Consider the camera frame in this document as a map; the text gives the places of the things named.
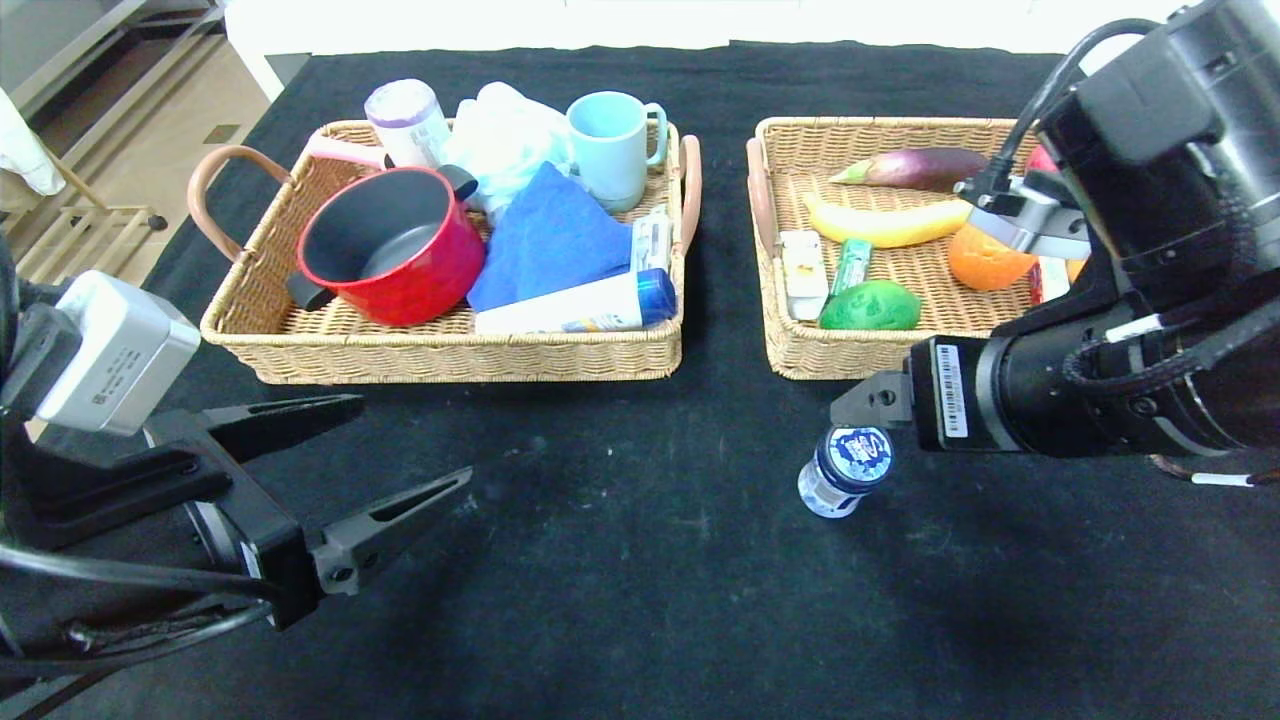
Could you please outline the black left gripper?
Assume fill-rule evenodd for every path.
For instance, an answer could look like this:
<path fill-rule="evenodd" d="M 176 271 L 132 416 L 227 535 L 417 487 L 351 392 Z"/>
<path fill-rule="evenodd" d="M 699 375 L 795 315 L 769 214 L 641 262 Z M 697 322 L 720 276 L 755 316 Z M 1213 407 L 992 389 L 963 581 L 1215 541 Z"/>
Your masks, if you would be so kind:
<path fill-rule="evenodd" d="M 143 424 L 151 446 L 191 446 L 229 480 L 225 488 L 187 502 L 186 511 L 216 570 L 278 589 L 269 614 L 278 632 L 311 614 L 320 591 L 358 594 L 435 518 L 451 512 L 474 480 L 474 468 L 466 466 L 379 498 L 323 527 L 308 553 L 297 520 L 244 464 L 328 433 L 364 410 L 364 396 L 343 393 L 200 413 L 175 410 Z"/>

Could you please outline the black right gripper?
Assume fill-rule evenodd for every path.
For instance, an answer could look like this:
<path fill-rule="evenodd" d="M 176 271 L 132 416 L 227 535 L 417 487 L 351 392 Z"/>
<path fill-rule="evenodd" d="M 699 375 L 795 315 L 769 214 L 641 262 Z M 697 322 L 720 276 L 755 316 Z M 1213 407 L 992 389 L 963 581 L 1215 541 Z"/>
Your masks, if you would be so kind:
<path fill-rule="evenodd" d="M 900 369 L 877 372 L 829 404 L 833 427 L 916 424 L 929 451 L 1110 455 L 1114 438 L 1069 387 L 1062 352 L 1032 337 L 938 334 L 911 347 Z"/>

